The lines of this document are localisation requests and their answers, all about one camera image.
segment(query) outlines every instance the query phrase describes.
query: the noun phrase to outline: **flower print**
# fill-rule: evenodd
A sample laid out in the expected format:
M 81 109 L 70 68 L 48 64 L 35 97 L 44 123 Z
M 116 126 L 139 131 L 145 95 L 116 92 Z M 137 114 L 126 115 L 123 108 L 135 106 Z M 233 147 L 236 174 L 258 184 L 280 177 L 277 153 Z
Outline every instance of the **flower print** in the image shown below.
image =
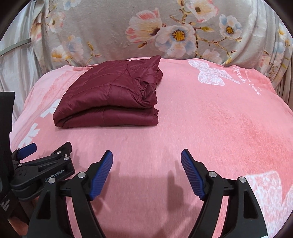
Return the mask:
M 193 13 L 198 22 L 206 22 L 218 14 L 218 8 L 213 5 L 212 0 L 191 0 L 186 5 Z
M 220 16 L 220 34 L 230 40 L 238 39 L 242 33 L 242 26 L 240 22 L 233 16 Z
M 286 40 L 287 39 L 287 28 L 286 26 L 284 26 L 283 24 L 279 23 L 279 37 L 282 40 Z
M 274 52 L 284 54 L 285 52 L 285 43 L 284 42 L 275 42 Z
M 140 11 L 129 21 L 125 34 L 130 42 L 138 43 L 154 39 L 162 28 L 162 20 L 157 8 L 154 11 Z
M 51 17 L 48 28 L 54 33 L 60 33 L 63 27 L 64 18 L 65 14 L 63 12 L 54 13 Z
M 62 45 L 55 47 L 51 51 L 51 58 L 53 62 L 62 62 L 71 58 L 71 55 L 67 54 Z
M 42 13 L 40 13 L 33 21 L 30 29 L 30 37 L 33 42 L 38 42 L 42 39 Z
M 269 56 L 267 52 L 264 51 L 259 63 L 259 67 L 260 67 L 259 72 L 261 72 L 262 74 L 265 74 L 270 64 L 270 61 L 271 61 L 271 57 Z
M 59 103 L 60 103 L 61 99 L 57 99 L 46 111 L 44 111 L 40 117 L 44 118 L 46 117 L 48 114 L 54 114 L 54 112 L 56 111 L 56 108 L 58 107 Z
M 274 47 L 273 52 L 276 53 L 274 65 L 279 67 L 282 64 L 282 61 L 284 59 L 285 43 L 284 42 L 275 42 L 275 47 Z
M 27 145 L 29 145 L 29 144 L 32 142 L 33 138 L 34 138 L 34 137 L 39 133 L 39 131 L 40 131 L 40 129 L 36 129 L 37 126 L 38 126 L 37 123 L 34 123 L 34 124 L 31 126 L 31 128 L 30 128 L 28 134 L 27 134 L 27 135 L 22 139 L 22 141 L 19 143 L 18 148 L 22 148 L 22 147 L 24 147 L 24 146 L 27 146 Z
M 65 11 L 68 11 L 71 7 L 76 7 L 80 4 L 81 0 L 63 0 L 63 7 Z
M 205 50 L 205 52 L 202 55 L 202 58 L 216 63 L 216 64 L 221 64 L 222 63 L 222 59 L 219 57 L 220 53 L 215 51 L 215 49 L 213 49 L 212 51 L 210 51 L 209 49 Z
M 156 46 L 172 58 L 181 58 L 185 53 L 196 51 L 195 31 L 189 24 L 163 27 L 158 31 Z
M 71 35 L 67 41 L 62 42 L 63 49 L 67 55 L 70 55 L 75 61 L 80 62 L 83 60 L 84 50 L 80 37 Z

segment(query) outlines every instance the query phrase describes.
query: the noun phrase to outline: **pink bed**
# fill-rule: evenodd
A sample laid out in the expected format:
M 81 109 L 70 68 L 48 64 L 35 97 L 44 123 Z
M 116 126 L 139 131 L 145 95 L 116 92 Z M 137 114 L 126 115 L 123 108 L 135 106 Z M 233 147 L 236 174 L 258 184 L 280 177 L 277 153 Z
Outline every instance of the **pink bed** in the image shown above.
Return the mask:
M 109 149 L 114 163 L 92 202 L 107 238 L 187 238 L 202 206 L 180 163 L 187 148 L 208 170 L 247 178 L 273 238 L 293 209 L 293 112 L 268 78 L 254 69 L 200 59 L 161 59 L 157 126 L 55 127 L 52 114 L 62 95 L 90 68 L 63 66 L 39 79 L 13 125 L 11 150 L 36 143 L 28 161 L 69 141 L 79 172 Z M 68 201 L 72 229 L 80 238 Z M 221 211 L 214 237 L 224 218 Z

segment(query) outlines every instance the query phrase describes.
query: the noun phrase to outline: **pink flower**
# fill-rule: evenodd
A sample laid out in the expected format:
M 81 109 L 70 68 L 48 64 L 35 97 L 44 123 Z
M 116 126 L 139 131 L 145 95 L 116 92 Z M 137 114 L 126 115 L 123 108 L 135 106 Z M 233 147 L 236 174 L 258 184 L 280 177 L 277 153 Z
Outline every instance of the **pink flower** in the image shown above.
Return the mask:
M 60 33 L 63 27 L 63 20 L 65 14 L 63 12 L 56 12 L 52 15 L 48 28 L 54 33 Z
M 33 42 L 38 42 L 42 39 L 42 13 L 40 13 L 33 21 L 30 29 L 30 37 Z
M 263 55 L 258 65 L 259 66 L 258 71 L 261 72 L 262 74 L 265 74 L 270 64 L 270 61 L 271 61 L 271 57 L 269 56 L 269 54 L 267 52 L 263 52 Z
M 162 20 L 157 8 L 155 10 L 140 11 L 129 21 L 125 34 L 130 42 L 138 43 L 154 39 L 162 28 Z
M 215 51 L 215 49 L 213 49 L 212 51 L 207 49 L 203 53 L 202 58 L 207 60 L 207 61 L 216 63 L 216 64 L 221 64 L 222 59 L 219 56 L 220 56 L 219 52 Z
M 218 14 L 218 8 L 213 5 L 212 0 L 190 0 L 186 5 L 193 13 L 198 22 L 206 22 Z

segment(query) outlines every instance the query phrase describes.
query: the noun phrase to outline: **metal screw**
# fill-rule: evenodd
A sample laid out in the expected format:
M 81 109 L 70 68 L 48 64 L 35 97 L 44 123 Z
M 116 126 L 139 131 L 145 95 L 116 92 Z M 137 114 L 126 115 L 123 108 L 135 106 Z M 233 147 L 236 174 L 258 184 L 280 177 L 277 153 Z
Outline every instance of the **metal screw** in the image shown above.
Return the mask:
M 77 175 L 80 179 L 84 178 L 86 176 L 86 173 L 85 172 L 80 172 L 78 173 Z
M 217 173 L 214 172 L 214 171 L 210 171 L 209 176 L 212 177 L 212 178 L 215 178 L 217 176 Z
M 246 182 L 246 178 L 244 178 L 244 177 L 240 177 L 240 178 L 239 178 L 239 181 L 242 182 L 242 183 L 245 183 L 245 182 Z
M 54 179 L 54 178 L 50 178 L 50 179 L 48 180 L 48 182 L 51 183 L 51 184 L 52 184 L 52 183 L 55 183 L 55 179 Z

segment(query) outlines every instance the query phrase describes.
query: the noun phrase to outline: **folded jacket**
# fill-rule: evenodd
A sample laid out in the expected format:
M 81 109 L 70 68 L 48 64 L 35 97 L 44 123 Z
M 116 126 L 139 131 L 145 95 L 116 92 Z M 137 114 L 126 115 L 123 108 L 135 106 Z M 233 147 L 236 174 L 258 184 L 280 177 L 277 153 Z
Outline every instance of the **folded jacket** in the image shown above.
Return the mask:
M 154 56 L 143 60 L 106 61 L 91 68 L 63 95 L 53 114 L 55 125 L 63 128 L 156 125 L 156 86 L 163 77 L 158 67 L 160 59 Z
M 92 108 L 62 119 L 58 124 L 62 128 L 88 126 L 118 126 L 118 125 L 157 125 L 158 110 L 154 107 L 146 109 L 98 107 Z

